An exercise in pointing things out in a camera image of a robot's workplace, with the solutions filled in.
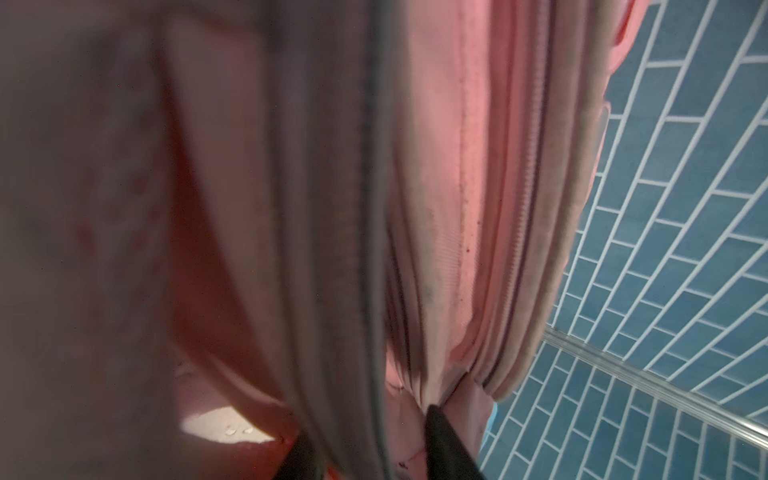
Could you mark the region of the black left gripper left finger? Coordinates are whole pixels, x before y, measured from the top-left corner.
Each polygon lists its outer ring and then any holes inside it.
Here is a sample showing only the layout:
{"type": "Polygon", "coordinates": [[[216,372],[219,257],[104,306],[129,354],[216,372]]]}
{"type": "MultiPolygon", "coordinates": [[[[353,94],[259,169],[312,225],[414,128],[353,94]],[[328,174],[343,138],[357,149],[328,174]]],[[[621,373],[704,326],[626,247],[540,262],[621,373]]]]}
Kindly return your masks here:
{"type": "Polygon", "coordinates": [[[302,432],[282,461],[273,480],[323,480],[326,464],[306,432],[302,432]]]}

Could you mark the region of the pink student backpack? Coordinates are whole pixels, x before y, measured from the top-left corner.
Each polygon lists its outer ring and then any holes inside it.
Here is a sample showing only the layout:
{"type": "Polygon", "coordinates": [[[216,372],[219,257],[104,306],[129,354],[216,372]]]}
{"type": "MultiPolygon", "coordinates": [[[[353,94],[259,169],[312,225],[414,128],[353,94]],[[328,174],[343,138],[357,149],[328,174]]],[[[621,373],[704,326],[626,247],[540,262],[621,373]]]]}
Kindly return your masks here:
{"type": "Polygon", "coordinates": [[[476,463],[647,8],[3,2],[2,477],[476,463]]]}

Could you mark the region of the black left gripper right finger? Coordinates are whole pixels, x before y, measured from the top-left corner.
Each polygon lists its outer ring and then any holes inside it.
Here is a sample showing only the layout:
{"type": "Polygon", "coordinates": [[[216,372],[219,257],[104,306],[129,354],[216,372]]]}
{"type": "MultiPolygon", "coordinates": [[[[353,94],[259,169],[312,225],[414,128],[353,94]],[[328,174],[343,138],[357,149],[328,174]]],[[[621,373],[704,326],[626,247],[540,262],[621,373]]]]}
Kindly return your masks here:
{"type": "Polygon", "coordinates": [[[469,451],[442,410],[431,405],[425,423],[429,480],[484,480],[469,451]]]}

